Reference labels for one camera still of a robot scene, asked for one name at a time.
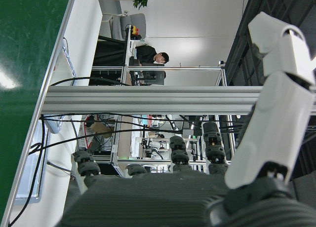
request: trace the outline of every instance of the gray chair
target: gray chair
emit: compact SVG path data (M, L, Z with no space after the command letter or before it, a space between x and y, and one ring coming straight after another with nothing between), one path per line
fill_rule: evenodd
M146 19L143 13L133 14L129 16L113 16L111 24L112 38L118 40L125 40L125 29L131 25L136 26L139 31L138 34L142 38L146 37Z

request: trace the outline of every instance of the green surface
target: green surface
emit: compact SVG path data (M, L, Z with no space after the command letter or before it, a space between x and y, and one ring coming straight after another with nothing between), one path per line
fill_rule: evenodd
M17 83L0 84L1 219L67 3L0 0L0 75Z

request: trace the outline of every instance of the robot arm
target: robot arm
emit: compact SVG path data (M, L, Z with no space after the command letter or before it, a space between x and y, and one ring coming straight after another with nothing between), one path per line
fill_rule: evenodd
M315 78L301 31L263 12L249 31L268 78L225 174L231 189L266 176L288 182L314 102L309 86Z

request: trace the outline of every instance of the person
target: person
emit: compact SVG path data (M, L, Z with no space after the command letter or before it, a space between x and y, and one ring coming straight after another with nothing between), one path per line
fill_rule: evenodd
M157 53L155 48L148 46L148 45L142 45L136 47L136 57L139 60L140 66L142 66L143 63L167 63L169 61L169 55L165 52Z

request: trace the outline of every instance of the aluminum extrusion beam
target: aluminum extrusion beam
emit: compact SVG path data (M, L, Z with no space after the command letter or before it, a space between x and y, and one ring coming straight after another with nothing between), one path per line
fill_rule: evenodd
M51 86L42 114L248 114L261 86Z

